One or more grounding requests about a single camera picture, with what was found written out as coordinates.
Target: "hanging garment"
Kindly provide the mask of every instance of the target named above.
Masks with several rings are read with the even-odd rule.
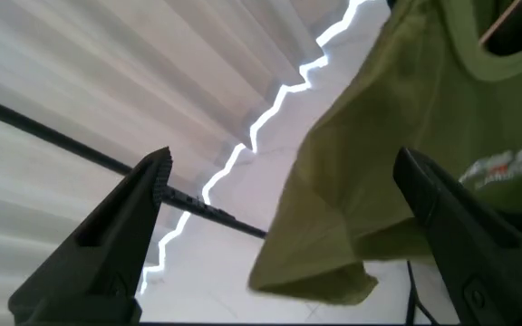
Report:
[[[496,1],[396,3],[357,77],[299,149],[252,289],[358,303],[376,284],[363,261],[429,258],[392,179],[402,146],[484,203],[522,212],[522,51],[479,45],[494,13],[476,14],[477,3]]]

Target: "white curtain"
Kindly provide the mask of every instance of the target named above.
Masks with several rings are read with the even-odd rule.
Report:
[[[0,0],[0,103],[134,166],[170,146],[196,195],[345,0]],[[121,176],[0,121],[0,324],[11,292]],[[178,212],[163,207],[155,243]],[[149,263],[156,262],[149,253]]]

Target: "clothes hanger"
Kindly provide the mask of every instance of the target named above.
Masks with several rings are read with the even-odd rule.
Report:
[[[480,45],[483,45],[486,41],[488,41],[488,39],[490,38],[490,36],[492,36],[498,29],[499,26],[501,26],[505,20],[508,18],[508,16],[517,8],[518,4],[521,3],[521,0],[514,0],[510,5],[509,7],[507,8],[507,10],[505,10],[505,12],[497,19],[497,21],[495,21],[495,23],[493,23],[493,25],[491,25],[487,31],[482,34],[482,36],[480,37],[480,40],[478,40],[478,43]]]

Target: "olive green t-shirt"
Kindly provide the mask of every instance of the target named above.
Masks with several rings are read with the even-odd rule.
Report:
[[[492,22],[476,10],[472,0],[397,2],[358,75],[305,137],[252,289],[357,303],[376,284],[363,261],[430,257],[392,180],[402,146],[483,202],[522,212],[522,51],[479,46]]]

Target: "curtain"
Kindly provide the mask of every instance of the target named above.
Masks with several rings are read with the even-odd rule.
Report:
[[[324,58],[326,40],[316,37],[347,8],[0,0],[0,104],[129,166],[170,146],[170,184],[196,196],[235,145],[255,149],[249,127],[275,107],[282,85],[305,84],[299,67]],[[11,322],[11,292],[120,180],[0,121],[0,324]],[[178,221],[161,209],[148,265]]]

